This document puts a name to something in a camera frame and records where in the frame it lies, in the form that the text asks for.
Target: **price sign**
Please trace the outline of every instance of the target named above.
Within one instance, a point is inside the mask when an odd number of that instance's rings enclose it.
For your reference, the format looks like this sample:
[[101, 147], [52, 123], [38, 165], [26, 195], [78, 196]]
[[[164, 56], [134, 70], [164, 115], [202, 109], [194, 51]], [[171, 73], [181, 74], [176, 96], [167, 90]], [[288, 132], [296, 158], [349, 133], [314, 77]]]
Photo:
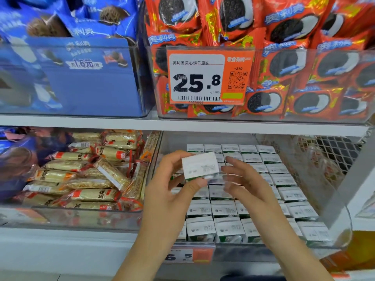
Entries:
[[254, 53], [168, 48], [170, 103], [243, 104]]

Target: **qr code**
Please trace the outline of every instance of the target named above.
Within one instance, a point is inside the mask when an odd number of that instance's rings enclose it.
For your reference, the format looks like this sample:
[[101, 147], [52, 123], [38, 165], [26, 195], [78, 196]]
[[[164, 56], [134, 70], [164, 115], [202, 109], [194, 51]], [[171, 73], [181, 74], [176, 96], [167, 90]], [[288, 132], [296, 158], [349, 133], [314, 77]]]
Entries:
[[229, 74], [228, 89], [243, 89], [246, 87], [248, 73], [243, 71], [232, 71]]

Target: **red oreo package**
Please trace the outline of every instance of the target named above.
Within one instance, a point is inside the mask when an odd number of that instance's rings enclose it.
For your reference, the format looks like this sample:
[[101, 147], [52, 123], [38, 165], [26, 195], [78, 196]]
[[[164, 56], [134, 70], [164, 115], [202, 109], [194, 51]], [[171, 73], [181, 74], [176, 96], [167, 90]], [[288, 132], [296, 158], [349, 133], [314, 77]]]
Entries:
[[145, 1], [149, 15], [156, 19], [156, 31], [171, 29], [179, 33], [191, 33], [200, 28], [196, 0]]
[[340, 101], [335, 119], [363, 119], [368, 118], [373, 108], [374, 92], [359, 92], [350, 87]]
[[213, 46], [236, 41], [261, 27], [261, 0], [201, 0], [199, 7]]
[[309, 40], [264, 42], [260, 55], [257, 89], [268, 88], [295, 77], [306, 66]]
[[151, 46], [153, 73], [168, 75], [167, 46], [201, 46], [201, 33], [200, 29], [192, 34], [176, 34], [165, 31], [150, 35], [148, 42]]
[[247, 87], [245, 104], [236, 106], [232, 116], [238, 116], [243, 113], [262, 116], [282, 115], [289, 87], [290, 84], [276, 84], [255, 91]]
[[343, 88], [316, 84], [289, 93], [285, 115], [300, 115], [332, 120], [343, 94]]
[[159, 76], [156, 84], [156, 90], [159, 95], [161, 113], [171, 114], [175, 112], [187, 113], [188, 104], [170, 104], [169, 103], [169, 80], [166, 76]]
[[333, 38], [317, 33], [313, 40], [316, 57], [308, 84], [338, 80], [344, 84], [360, 61], [366, 47], [368, 31], [352, 38]]
[[329, 37], [353, 37], [375, 25], [374, 0], [336, 0], [322, 33]]
[[307, 38], [326, 17], [330, 0], [263, 0], [266, 39], [275, 43]]

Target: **orange label sticker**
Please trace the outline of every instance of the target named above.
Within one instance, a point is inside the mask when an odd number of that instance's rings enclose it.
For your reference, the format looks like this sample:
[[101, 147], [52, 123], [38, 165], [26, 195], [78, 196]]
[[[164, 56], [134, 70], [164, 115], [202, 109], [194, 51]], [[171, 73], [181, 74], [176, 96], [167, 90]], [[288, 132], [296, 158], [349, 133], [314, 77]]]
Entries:
[[254, 53], [167, 49], [170, 103], [242, 105]]

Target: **store shelf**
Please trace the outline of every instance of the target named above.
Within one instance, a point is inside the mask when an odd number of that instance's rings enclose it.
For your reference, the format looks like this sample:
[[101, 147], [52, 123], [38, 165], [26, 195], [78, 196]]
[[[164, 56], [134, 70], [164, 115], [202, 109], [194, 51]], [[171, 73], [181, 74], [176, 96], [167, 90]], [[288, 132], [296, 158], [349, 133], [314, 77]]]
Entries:
[[355, 137], [364, 136], [368, 129], [364, 125], [348, 124], [160, 119], [156, 110], [145, 118], [0, 115], [0, 125]]

